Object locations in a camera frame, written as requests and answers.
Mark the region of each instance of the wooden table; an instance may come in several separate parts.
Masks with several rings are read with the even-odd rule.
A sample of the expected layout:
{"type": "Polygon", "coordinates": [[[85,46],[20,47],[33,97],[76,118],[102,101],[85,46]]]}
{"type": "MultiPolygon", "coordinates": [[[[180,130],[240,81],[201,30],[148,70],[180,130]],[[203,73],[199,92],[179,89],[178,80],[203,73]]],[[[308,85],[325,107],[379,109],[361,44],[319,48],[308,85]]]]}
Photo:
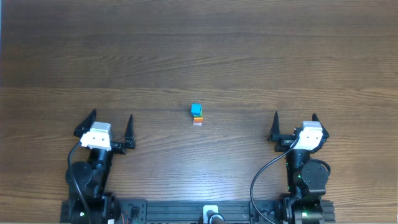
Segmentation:
{"type": "MultiPolygon", "coordinates": [[[[137,149],[108,190],[148,200],[249,200],[316,112],[339,222],[397,221],[396,0],[4,0],[0,222],[57,222],[73,130],[93,109],[137,149]],[[192,125],[191,103],[205,122],[192,125]]],[[[80,149],[76,160],[85,160],[80,149]]],[[[286,192],[284,162],[256,198],[286,192]]]]}

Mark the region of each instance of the block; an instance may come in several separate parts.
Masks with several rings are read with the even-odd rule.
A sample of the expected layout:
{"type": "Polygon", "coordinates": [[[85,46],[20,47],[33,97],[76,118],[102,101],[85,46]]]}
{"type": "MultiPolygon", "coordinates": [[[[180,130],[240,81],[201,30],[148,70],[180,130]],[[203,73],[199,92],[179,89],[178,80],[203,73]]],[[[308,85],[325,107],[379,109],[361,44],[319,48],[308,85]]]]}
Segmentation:
{"type": "Polygon", "coordinates": [[[203,118],[194,118],[193,122],[195,123],[202,123],[203,122],[203,118]]]}
{"type": "Polygon", "coordinates": [[[202,111],[200,110],[200,115],[193,115],[193,118],[202,118],[203,117],[203,113],[202,113],[202,111]]]}
{"type": "Polygon", "coordinates": [[[201,114],[201,105],[198,103],[192,103],[191,114],[194,116],[200,116],[201,114]]]}

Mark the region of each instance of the brown tabletop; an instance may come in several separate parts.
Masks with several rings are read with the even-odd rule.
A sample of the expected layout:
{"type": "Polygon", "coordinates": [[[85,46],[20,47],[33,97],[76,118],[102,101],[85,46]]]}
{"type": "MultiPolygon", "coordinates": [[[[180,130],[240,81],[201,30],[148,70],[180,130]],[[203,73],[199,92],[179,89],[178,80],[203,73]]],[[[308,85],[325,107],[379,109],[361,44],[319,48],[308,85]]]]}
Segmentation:
{"type": "MultiPolygon", "coordinates": [[[[93,108],[116,139],[134,115],[137,149],[108,180],[118,197],[249,200],[279,155],[274,111],[286,134],[315,112],[336,219],[397,221],[396,0],[2,4],[0,222],[58,221],[73,130],[93,108]]],[[[279,161],[254,195],[277,198],[286,181],[279,161]]]]}

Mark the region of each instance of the stacked blocks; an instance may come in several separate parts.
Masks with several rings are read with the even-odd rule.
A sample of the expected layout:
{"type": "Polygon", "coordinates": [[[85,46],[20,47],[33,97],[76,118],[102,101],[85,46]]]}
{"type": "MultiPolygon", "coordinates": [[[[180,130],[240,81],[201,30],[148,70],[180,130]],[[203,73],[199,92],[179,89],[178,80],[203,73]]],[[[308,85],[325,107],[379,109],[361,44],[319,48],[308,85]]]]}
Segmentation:
{"type": "Polygon", "coordinates": [[[203,123],[203,113],[201,111],[201,105],[192,103],[191,114],[193,116],[193,125],[201,126],[203,123]]]}

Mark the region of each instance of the blue cube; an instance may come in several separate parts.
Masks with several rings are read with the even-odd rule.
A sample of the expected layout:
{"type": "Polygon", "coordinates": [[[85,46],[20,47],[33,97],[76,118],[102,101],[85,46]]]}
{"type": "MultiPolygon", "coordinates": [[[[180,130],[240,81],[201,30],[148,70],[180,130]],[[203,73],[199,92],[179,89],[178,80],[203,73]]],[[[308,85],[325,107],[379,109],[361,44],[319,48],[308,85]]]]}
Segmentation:
{"type": "Polygon", "coordinates": [[[192,103],[191,114],[198,116],[200,115],[200,112],[201,112],[201,105],[197,103],[192,103]]]}

